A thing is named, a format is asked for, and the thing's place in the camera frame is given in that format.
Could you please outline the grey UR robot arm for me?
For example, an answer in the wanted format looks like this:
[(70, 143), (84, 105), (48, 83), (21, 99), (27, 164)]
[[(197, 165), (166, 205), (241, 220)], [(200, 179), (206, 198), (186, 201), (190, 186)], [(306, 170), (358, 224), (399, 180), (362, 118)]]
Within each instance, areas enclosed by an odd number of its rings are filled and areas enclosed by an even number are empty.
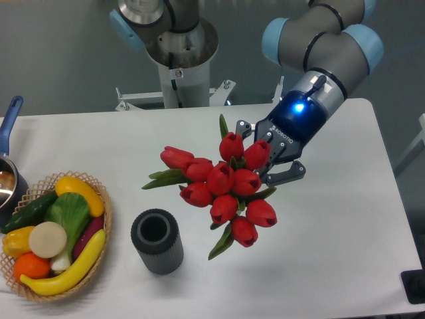
[[(274, 109), (236, 131), (271, 145), (260, 179), (276, 186), (304, 176), (303, 148), (383, 57), (380, 37), (363, 21), (374, 1), (310, 1), (296, 20), (271, 21), (262, 36), (270, 61), (301, 70), (287, 93), (277, 91)], [(120, 1), (110, 22), (133, 49), (157, 65), (166, 108), (210, 106), (210, 63), (218, 48), (215, 28), (199, 15), (198, 1)]]

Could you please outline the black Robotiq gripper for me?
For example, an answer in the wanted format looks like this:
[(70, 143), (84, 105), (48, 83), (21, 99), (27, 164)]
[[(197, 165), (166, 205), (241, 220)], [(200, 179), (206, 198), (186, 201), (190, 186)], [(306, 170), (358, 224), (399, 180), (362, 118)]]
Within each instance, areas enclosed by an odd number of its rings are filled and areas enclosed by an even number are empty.
[[(281, 164), (299, 158), (326, 120), (326, 113), (318, 102), (307, 99), (299, 90), (292, 90), (257, 124), (238, 120), (235, 133), (245, 140), (255, 132), (254, 139), (269, 142), (273, 152), (284, 143), (285, 148), (272, 156), (274, 164)], [(278, 186), (302, 179), (306, 168), (295, 160), (288, 170), (280, 173), (269, 173), (268, 167), (257, 169), (256, 173), (267, 186)]]

